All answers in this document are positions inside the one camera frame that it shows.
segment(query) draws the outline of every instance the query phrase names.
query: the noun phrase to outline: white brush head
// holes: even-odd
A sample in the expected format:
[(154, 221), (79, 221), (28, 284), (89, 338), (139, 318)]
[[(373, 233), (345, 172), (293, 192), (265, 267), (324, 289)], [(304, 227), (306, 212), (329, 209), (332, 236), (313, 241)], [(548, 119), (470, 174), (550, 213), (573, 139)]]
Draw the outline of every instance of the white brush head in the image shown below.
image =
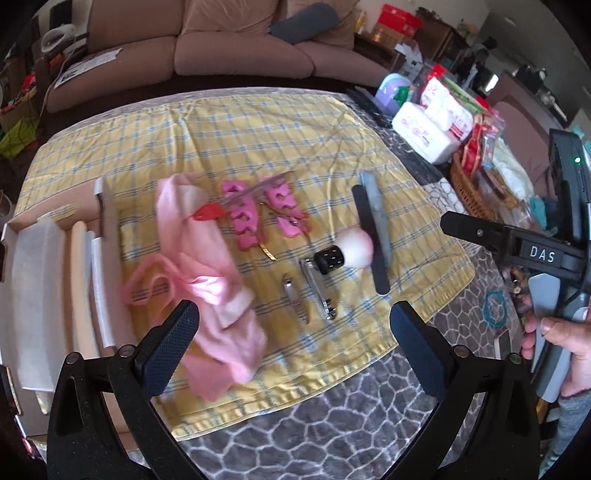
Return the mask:
[(349, 227), (336, 236), (335, 245), (345, 257), (345, 267), (363, 268), (371, 265), (374, 243), (358, 226)]

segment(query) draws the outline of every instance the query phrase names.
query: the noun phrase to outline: paper sheet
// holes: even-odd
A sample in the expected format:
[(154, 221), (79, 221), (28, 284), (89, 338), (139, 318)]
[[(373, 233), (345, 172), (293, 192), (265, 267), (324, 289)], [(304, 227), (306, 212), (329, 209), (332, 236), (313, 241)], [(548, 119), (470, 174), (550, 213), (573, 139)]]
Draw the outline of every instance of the paper sheet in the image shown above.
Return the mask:
[(98, 55), (88, 60), (79, 61), (74, 65), (71, 65), (61, 76), (57, 79), (56, 85), (54, 88), (58, 88), (63, 83), (66, 83), (68, 80), (72, 80), (74, 77), (78, 77), (78, 75), (88, 72), (99, 65), (104, 63), (108, 63), (113, 61), (117, 58), (117, 54), (121, 51), (120, 48), (113, 51), (108, 51), (107, 53), (103, 53), (102, 55)]

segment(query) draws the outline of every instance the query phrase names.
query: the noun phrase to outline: white package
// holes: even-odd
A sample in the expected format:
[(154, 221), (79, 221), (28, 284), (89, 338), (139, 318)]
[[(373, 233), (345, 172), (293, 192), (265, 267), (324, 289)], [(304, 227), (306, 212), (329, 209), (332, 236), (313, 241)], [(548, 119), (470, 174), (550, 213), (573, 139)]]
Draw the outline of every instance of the white package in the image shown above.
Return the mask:
[(460, 142), (463, 142), (472, 133), (474, 116), (453, 97), (447, 87), (438, 79), (429, 80), (421, 94), (421, 106), (427, 109), (427, 116), (433, 118), (436, 123), (442, 109), (445, 109), (446, 115), (452, 118), (449, 131)]
[(434, 165), (447, 162), (460, 147), (449, 131), (442, 131), (419, 105), (406, 102), (394, 119), (392, 128), (425, 160)]
[(16, 369), (23, 388), (57, 386), (66, 348), (63, 268), (66, 234), (51, 219), (21, 230), (12, 265)]

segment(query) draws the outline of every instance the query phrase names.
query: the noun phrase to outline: white box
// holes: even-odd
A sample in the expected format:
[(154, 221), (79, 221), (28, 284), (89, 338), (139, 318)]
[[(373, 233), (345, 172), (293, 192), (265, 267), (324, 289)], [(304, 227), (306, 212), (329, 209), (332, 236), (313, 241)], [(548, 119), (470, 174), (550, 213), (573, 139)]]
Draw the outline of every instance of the white box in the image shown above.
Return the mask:
[(450, 159), (460, 142), (450, 132), (443, 132), (425, 114), (424, 109), (406, 102), (392, 120), (392, 128), (429, 163), (438, 165)]

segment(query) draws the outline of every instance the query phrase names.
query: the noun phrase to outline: human hand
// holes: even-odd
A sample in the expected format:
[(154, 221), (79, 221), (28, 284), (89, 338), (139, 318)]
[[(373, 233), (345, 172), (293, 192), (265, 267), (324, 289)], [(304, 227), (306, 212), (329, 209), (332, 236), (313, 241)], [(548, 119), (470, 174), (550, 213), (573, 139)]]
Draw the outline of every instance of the human hand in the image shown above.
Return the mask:
[[(534, 312), (530, 312), (521, 342), (521, 355), (528, 360), (534, 357), (537, 325), (538, 319)], [(584, 323), (545, 317), (541, 319), (541, 328), (546, 341), (572, 353), (569, 374), (562, 384), (562, 396), (571, 397), (584, 390), (591, 390), (591, 315), (587, 316)]]

